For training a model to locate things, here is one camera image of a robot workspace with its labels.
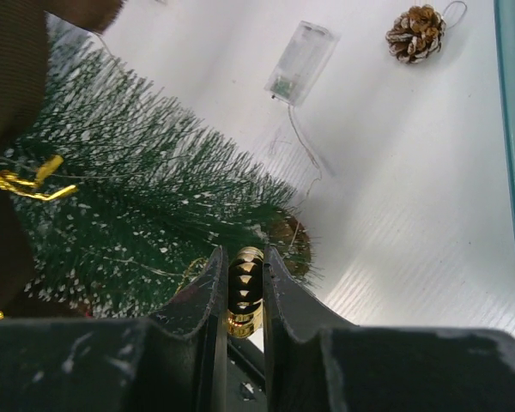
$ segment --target white surface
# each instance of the white surface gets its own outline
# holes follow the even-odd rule
[[[316,171],[264,84],[301,20],[338,33],[296,113],[324,167],[302,216],[317,238],[319,297],[357,324],[515,336],[493,5],[468,0],[442,53],[407,67],[389,56],[384,35],[413,3],[132,0],[106,41],[305,191]]]

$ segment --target gold ribbon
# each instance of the gold ribbon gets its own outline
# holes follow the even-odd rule
[[[30,197],[32,199],[50,202],[61,197],[65,197],[77,191],[75,185],[70,185],[56,191],[52,194],[38,193],[36,189],[44,184],[45,178],[52,175],[63,163],[63,158],[59,155],[53,156],[49,161],[44,163],[37,171],[34,181],[21,179],[17,174],[9,170],[0,171],[0,189],[3,191],[11,191],[16,195]]]

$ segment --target pine cone ornament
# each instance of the pine cone ornament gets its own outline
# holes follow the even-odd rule
[[[433,52],[440,52],[445,31],[442,15],[432,6],[415,6],[395,20],[395,26],[385,38],[391,55],[399,62],[417,64]]]

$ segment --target green pine needles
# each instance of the green pine needles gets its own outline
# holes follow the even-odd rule
[[[264,247],[270,224],[293,212],[294,191],[88,38],[67,35],[51,28],[44,108],[1,159],[31,178],[62,155],[43,189],[79,188],[50,203],[14,197],[39,272],[26,290],[91,307],[96,317],[145,315],[215,246],[232,257],[243,246]],[[286,259],[308,264],[296,246],[284,245]]]

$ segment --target brown ribbon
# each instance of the brown ribbon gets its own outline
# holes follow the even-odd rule
[[[123,0],[0,0],[0,154],[34,122],[44,99],[48,44],[45,12],[102,33]],[[34,275],[25,234],[0,193],[0,309]]]

